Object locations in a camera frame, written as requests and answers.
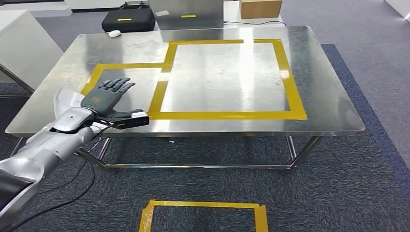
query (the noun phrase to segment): black cable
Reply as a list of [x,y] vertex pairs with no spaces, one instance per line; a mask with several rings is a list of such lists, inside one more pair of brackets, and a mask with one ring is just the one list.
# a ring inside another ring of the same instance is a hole
[[[104,140],[107,139],[107,138],[100,139],[100,140],[96,141],[95,143],[93,143],[92,146],[91,146],[91,148],[88,150],[88,152],[91,152],[91,151],[95,148],[95,146],[96,146],[98,143],[104,141]],[[46,190],[46,191],[43,191],[43,192],[39,192],[38,195],[43,194],[43,193],[46,193],[46,192],[51,192],[51,191],[54,191],[54,190],[57,190],[57,189],[60,189],[60,188],[62,188],[62,187],[64,187],[64,186],[69,185],[70,183],[72,183],[72,182],[80,175],[80,173],[81,173],[81,171],[83,170],[83,168],[84,168],[85,165],[86,165],[86,162],[84,161],[84,162],[83,162],[83,165],[81,166],[81,168],[77,171],[77,173],[75,174],[75,176],[74,176],[69,182],[64,183],[64,184],[62,184],[62,185],[60,185],[60,186],[57,186],[57,187],[55,187],[55,188],[49,189],[49,190]]]
[[63,207],[63,206],[66,206],[66,205],[68,205],[68,204],[71,204],[71,203],[73,203],[73,202],[79,200],[80,198],[82,198],[82,197],[92,188],[92,186],[94,185],[94,182],[95,182],[95,169],[94,169],[94,167],[92,166],[92,164],[91,164],[88,160],[86,160],[86,163],[89,164],[89,166],[91,167],[91,171],[92,171],[91,182],[90,182],[90,184],[88,185],[88,187],[86,188],[86,190],[84,190],[84,191],[83,191],[80,195],[78,195],[76,198],[74,198],[74,199],[72,199],[72,200],[70,200],[70,201],[68,201],[68,202],[66,202],[66,203],[56,205],[56,206],[51,207],[51,208],[49,208],[49,209],[43,210],[43,211],[41,211],[41,212],[39,212],[39,213],[37,213],[37,214],[31,216],[31,217],[26,218],[24,221],[18,223],[18,224],[15,225],[14,227],[11,227],[8,232],[12,232],[12,231],[17,230],[17,229],[20,228],[22,225],[26,224],[27,222],[33,220],[34,218],[36,218],[36,217],[38,217],[38,216],[40,216],[40,215],[43,215],[43,214],[48,213],[48,212],[50,212],[50,211],[52,211],[52,210],[55,210],[55,209],[61,208],[61,207]]
[[264,22],[264,23],[244,23],[244,22],[224,21],[223,23],[240,23],[240,24],[250,24],[250,25],[262,25],[262,24],[266,24],[266,23],[282,23],[286,27],[286,23],[280,22],[280,21],[267,21],[267,22]]
[[109,125],[108,127],[104,128],[104,129],[102,129],[102,130],[100,129],[101,131],[100,131],[96,136],[94,136],[94,138],[92,138],[92,140],[94,140],[95,138],[100,137],[100,136],[104,133],[104,131],[106,131],[107,129],[109,129],[109,128],[113,127],[113,126],[115,126],[115,124]]
[[71,182],[73,182],[73,181],[78,177],[78,175],[80,175],[80,173],[81,173],[81,171],[83,170],[83,168],[84,168],[85,165],[86,165],[86,162],[84,161],[84,162],[83,162],[83,165],[81,166],[81,168],[77,171],[77,173],[75,174],[75,176],[74,176],[69,182],[67,182],[67,183],[65,183],[65,184],[62,184],[62,185],[60,185],[60,186],[58,186],[58,187],[49,189],[49,190],[46,190],[46,191],[43,191],[43,192],[39,192],[38,195],[43,194],[43,193],[46,193],[46,192],[51,192],[51,191],[54,191],[54,190],[57,190],[57,189],[59,189],[59,188],[62,188],[62,187],[64,187],[64,186],[69,185]]

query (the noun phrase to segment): computer mouse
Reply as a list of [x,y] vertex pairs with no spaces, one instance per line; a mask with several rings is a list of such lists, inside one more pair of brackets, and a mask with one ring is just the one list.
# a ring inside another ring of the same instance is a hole
[[110,31],[110,32],[108,33],[108,36],[109,36],[109,37],[117,37],[117,36],[119,36],[119,35],[121,35],[121,31],[119,31],[119,30]]

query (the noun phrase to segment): robotic hand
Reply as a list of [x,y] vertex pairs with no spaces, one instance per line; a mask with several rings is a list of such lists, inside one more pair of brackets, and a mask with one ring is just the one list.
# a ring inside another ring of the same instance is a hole
[[0,230],[13,223],[31,201],[41,183],[77,149],[94,136],[94,122],[125,129],[149,124],[141,110],[117,112],[113,108],[135,83],[129,78],[106,81],[81,101],[30,137],[14,156],[0,161]]

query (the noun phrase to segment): yellow tape rectangle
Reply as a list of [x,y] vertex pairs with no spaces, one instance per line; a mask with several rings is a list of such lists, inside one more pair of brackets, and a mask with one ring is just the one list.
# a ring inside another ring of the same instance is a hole
[[[255,39],[254,43],[272,44],[276,55],[280,76],[283,81],[285,94],[289,104],[289,111],[267,112],[161,112],[168,79],[159,80],[151,100],[148,116],[151,120],[306,120],[307,115],[286,57],[282,41],[279,39]],[[161,72],[172,71],[178,45],[193,44],[243,44],[243,40],[190,40],[170,41],[163,63],[133,63],[133,64],[97,64],[88,82],[81,91],[86,95],[98,82],[104,69],[133,69],[133,68],[162,68]]]
[[142,210],[140,227],[138,232],[150,232],[154,206],[191,206],[191,207],[214,207],[214,208],[242,208],[254,209],[255,231],[268,232],[266,206],[255,203],[224,203],[224,202],[174,202],[150,200],[146,208]]

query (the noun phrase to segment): white desk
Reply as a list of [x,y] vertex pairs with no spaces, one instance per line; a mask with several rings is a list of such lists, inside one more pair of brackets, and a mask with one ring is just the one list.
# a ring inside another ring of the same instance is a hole
[[[239,1],[224,1],[223,2],[223,21],[242,22],[242,23],[264,23],[268,21],[283,22],[281,16],[278,18],[256,18],[256,19],[241,19],[239,11]],[[223,28],[258,28],[258,27],[272,27],[284,26],[282,23],[270,22],[263,25],[240,24],[240,23],[224,23]],[[160,30],[157,22],[155,22],[154,31]]]
[[62,55],[29,11],[0,11],[0,64],[31,88],[40,85]]

